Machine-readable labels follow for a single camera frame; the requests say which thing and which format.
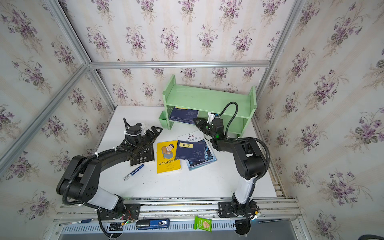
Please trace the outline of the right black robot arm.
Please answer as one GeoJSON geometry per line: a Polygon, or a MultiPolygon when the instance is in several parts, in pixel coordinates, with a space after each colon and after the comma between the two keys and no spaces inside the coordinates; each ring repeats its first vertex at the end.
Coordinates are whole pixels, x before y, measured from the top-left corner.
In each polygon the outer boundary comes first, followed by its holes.
{"type": "Polygon", "coordinates": [[[212,147],[218,152],[231,153],[239,175],[243,178],[230,202],[220,202],[220,218],[245,217],[253,219],[260,215],[260,208],[252,196],[256,183],[269,170],[271,155],[267,145],[258,138],[231,138],[229,126],[237,116],[239,106],[228,103],[220,114],[214,114],[211,120],[194,118],[196,127],[211,139],[212,147]]]}

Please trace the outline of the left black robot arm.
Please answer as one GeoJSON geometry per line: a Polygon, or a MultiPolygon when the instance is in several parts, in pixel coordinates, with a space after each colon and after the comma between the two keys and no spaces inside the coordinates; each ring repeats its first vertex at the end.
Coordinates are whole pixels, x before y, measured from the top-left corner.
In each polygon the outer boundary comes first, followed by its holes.
{"type": "Polygon", "coordinates": [[[84,205],[94,209],[121,212],[125,209],[124,199],[99,186],[101,173],[120,163],[144,157],[163,131],[152,126],[143,131],[143,125],[129,125],[126,119],[124,139],[116,147],[93,155],[75,156],[70,161],[57,185],[57,194],[64,205],[84,205]]]}

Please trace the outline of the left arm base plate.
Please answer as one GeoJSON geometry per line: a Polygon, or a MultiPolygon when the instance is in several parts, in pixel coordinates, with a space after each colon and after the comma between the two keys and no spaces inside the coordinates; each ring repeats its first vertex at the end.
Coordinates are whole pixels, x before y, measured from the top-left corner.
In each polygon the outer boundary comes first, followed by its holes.
{"type": "Polygon", "coordinates": [[[117,205],[113,210],[100,209],[99,219],[101,221],[138,220],[141,206],[141,204],[123,204],[117,205]]]}

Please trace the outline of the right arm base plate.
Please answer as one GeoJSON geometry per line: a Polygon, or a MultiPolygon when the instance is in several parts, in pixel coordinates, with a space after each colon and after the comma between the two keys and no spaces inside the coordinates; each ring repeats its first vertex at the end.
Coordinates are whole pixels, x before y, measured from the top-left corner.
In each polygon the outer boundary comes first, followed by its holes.
{"type": "Polygon", "coordinates": [[[243,218],[259,217],[261,212],[256,202],[250,201],[248,204],[238,204],[236,202],[219,202],[219,218],[243,218]]]}

